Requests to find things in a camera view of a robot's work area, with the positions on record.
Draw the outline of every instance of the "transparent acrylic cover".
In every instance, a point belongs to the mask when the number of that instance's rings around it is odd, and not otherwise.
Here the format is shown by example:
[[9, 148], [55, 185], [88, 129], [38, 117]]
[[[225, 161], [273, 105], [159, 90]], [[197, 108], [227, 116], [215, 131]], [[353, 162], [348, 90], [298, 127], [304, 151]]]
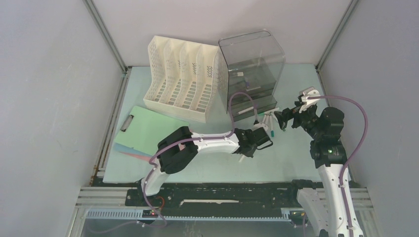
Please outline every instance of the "transparent acrylic cover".
[[[226, 106], [231, 95], [239, 91], [252, 99], [273, 95], [284, 67], [285, 53], [270, 32], [263, 30], [220, 39], [218, 44], [229, 73], [227, 98], [223, 98]], [[238, 95], [232, 105], [246, 101], [247, 97]]]

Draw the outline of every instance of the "pen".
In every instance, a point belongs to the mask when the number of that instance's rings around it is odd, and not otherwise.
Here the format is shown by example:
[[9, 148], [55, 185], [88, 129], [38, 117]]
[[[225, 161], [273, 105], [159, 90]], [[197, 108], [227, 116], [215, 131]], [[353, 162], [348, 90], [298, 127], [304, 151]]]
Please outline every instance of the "pen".
[[269, 115], [266, 115], [265, 124], [266, 124], [266, 126], [268, 127], [268, 130], [271, 130], [271, 128], [269, 127], [269, 118], [270, 118], [270, 116], [269, 116]]
[[269, 126], [271, 127], [271, 137], [274, 137], [275, 136], [275, 134], [274, 134], [274, 125], [273, 125], [273, 123], [272, 123], [272, 113], [269, 115]]
[[267, 114], [263, 115], [262, 123], [267, 124]]
[[275, 116], [274, 114], [272, 115], [272, 117], [274, 117], [274, 120], [275, 120], [277, 123], [279, 123], [279, 122], [278, 122], [278, 119], [276, 118], [276, 116]]

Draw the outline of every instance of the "marker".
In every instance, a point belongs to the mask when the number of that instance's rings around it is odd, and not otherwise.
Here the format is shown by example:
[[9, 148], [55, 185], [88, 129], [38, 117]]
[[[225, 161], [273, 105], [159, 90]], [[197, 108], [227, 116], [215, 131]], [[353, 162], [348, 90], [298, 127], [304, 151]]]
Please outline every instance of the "marker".
[[277, 123], [279, 123], [279, 122], [278, 122], [278, 119], [277, 119], [277, 118], [276, 118], [276, 116], [275, 116], [275, 114], [272, 114], [272, 117], [274, 117], [275, 121], [276, 121]]
[[270, 123], [270, 127], [271, 127], [271, 137], [274, 137], [274, 125], [272, 124], [272, 113], [269, 115], [269, 123]]
[[263, 116], [263, 119], [262, 119], [262, 123], [264, 123], [264, 124], [266, 124], [267, 123], [267, 114], [265, 114], [264, 116]]
[[244, 110], [242, 110], [242, 111], [238, 111], [237, 113], [238, 114], [244, 114], [244, 113], [246, 113], [246, 112], [248, 112], [248, 111], [250, 111], [250, 110], [252, 110], [253, 109], [253, 106], [252, 107], [249, 107], [249, 108], [247, 108], [247, 109], [244, 109]]
[[245, 157], [245, 155], [242, 155], [242, 157], [240, 157], [239, 163], [241, 163]]

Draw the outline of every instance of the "white wall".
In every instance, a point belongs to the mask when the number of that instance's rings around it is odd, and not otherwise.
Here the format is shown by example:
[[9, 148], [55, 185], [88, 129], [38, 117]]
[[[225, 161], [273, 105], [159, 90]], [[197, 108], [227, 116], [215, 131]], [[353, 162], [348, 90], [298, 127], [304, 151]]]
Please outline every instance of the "white wall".
[[0, 236], [64, 236], [122, 73], [81, 0], [0, 9]]
[[288, 63], [317, 63], [350, 0], [95, 0], [125, 63], [149, 65], [154, 35], [218, 45], [268, 29]]
[[[366, 185], [385, 237], [418, 236], [419, 1], [361, 1], [321, 71], [326, 92], [360, 102], [370, 129], [351, 167]], [[345, 112], [351, 152], [363, 119]]]

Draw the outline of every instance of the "aluminum frame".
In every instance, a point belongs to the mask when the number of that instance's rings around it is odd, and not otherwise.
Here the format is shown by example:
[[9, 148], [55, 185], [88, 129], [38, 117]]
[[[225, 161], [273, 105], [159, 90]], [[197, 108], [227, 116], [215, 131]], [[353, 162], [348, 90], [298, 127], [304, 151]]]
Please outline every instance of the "aluminum frame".
[[94, 22], [96, 23], [101, 35], [105, 39], [106, 44], [109, 46], [110, 50], [112, 51], [112, 54], [114, 55], [116, 61], [118, 62], [119, 67], [121, 68], [122, 72], [125, 73], [127, 71], [126, 64], [123, 61], [122, 56], [119, 54], [119, 51], [111, 37], [111, 34], [106, 28], [105, 23], [103, 22], [103, 19], [96, 8], [96, 5], [94, 4], [93, 0], [83, 0], [83, 2], [86, 5], [86, 8], [89, 10], [89, 13], [92, 15], [92, 18]]
[[105, 136], [102, 139], [102, 147], [96, 159], [95, 165], [93, 167], [93, 173], [90, 179], [90, 185], [93, 182], [95, 176], [102, 177], [105, 175], [106, 163], [109, 157], [109, 151], [112, 146], [112, 138], [117, 126], [118, 118], [120, 115], [122, 102], [124, 101], [126, 87], [128, 86], [129, 76], [131, 75], [131, 67], [128, 68], [127, 72], [124, 75], [124, 78], [121, 80], [118, 93], [113, 105], [111, 116], [109, 117], [108, 126], [106, 128]]
[[[125, 206], [126, 193], [130, 189], [117, 187], [83, 187], [80, 190], [71, 222], [67, 231], [67, 237], [81, 237], [86, 219], [111, 219], [111, 220], [150, 220], [154, 218], [141, 218], [143, 210], [149, 208]], [[326, 196], [324, 189], [316, 189], [324, 206]], [[370, 196], [365, 188], [350, 189], [354, 208], [364, 226], [367, 237], [380, 237], [377, 230], [376, 215]], [[280, 218], [215, 218], [215, 217], [179, 217], [165, 216], [167, 220], [193, 220], [193, 221], [287, 221], [288, 215], [294, 211], [302, 211], [301, 207], [281, 208]]]
[[319, 62], [316, 65], [316, 70], [317, 72], [319, 72], [326, 59], [328, 58], [330, 51], [333, 49], [337, 39], [339, 38], [339, 36], [342, 34], [346, 23], [349, 21], [349, 18], [352, 16], [352, 14], [354, 13], [356, 6], [358, 5], [360, 0], [352, 0], [349, 5], [348, 8], [346, 9], [345, 13], [343, 14], [341, 20], [339, 21], [339, 24], [337, 25], [337, 28], [335, 30], [335, 32], [332, 35], [332, 38], [330, 39], [328, 45], [325, 48], [325, 51], [323, 52], [322, 56], [320, 57]]

